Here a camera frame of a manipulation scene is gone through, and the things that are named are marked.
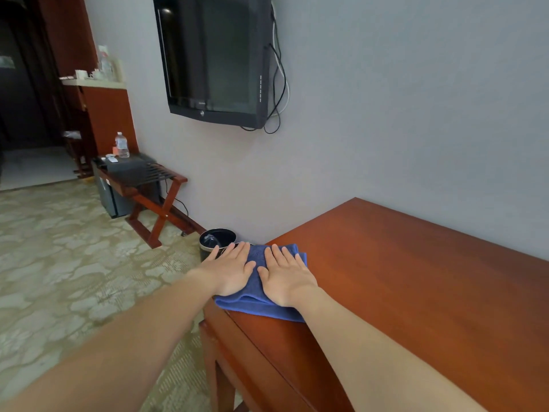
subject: flat screen tv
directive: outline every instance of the flat screen tv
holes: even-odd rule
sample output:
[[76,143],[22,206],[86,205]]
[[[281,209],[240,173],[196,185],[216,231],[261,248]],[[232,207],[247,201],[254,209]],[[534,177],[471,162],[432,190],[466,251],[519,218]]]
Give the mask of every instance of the flat screen tv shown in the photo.
[[262,128],[271,0],[154,0],[154,7],[170,111]]

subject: trash can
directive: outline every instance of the trash can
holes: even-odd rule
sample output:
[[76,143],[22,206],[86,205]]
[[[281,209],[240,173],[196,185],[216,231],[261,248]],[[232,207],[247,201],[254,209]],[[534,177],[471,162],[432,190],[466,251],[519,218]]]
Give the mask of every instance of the trash can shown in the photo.
[[220,248],[217,257],[221,256],[227,246],[236,242],[236,239],[237,235],[226,228],[214,228],[203,232],[199,240],[201,261],[206,260],[217,245]]

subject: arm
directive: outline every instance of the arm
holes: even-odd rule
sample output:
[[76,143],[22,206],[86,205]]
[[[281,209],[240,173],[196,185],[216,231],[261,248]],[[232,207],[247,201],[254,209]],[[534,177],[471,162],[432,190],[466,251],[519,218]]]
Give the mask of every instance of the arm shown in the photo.
[[484,411],[424,361],[334,301],[299,255],[276,245],[259,268],[273,302],[305,318],[357,411]]
[[6,405],[5,411],[137,411],[183,333],[215,294],[248,282],[250,244],[216,247],[197,269],[104,326],[82,348]]

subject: floor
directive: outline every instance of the floor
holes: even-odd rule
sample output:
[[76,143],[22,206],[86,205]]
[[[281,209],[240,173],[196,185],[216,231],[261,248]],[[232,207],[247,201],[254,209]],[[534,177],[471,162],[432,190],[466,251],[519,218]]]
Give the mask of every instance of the floor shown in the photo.
[[0,191],[75,179],[76,165],[65,147],[4,152]]
[[[149,228],[155,216],[142,214]],[[150,249],[112,220],[95,185],[0,192],[0,401],[16,395],[137,298],[200,262],[198,234],[167,224]],[[210,410],[198,323],[183,336],[144,412]]]

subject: white cable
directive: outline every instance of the white cable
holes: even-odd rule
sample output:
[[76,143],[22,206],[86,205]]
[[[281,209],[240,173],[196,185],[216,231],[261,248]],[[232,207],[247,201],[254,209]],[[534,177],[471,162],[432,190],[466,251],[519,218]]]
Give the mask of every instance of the white cable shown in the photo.
[[[273,17],[274,17],[274,21],[273,21],[273,48],[274,48],[274,51],[276,52],[276,50],[277,50],[276,33],[275,33],[276,32],[276,9],[275,9],[275,4],[272,1],[271,1],[271,6],[273,7]],[[286,97],[286,103],[285,103],[284,107],[282,107],[282,110],[280,110],[280,111],[275,110],[275,112],[273,113],[273,115],[280,115],[284,112],[284,110],[286,109],[286,107],[288,106],[288,104],[290,102],[290,82],[288,81],[288,78],[286,78],[286,73],[282,70],[282,65],[281,65],[280,61],[278,60],[278,55],[276,53],[274,54],[274,59],[276,60],[277,68],[274,71],[273,78],[276,77],[276,74],[278,73],[278,70],[280,69],[280,72],[281,72],[282,76],[284,76],[285,87],[287,88],[287,91],[288,91],[288,95]]]

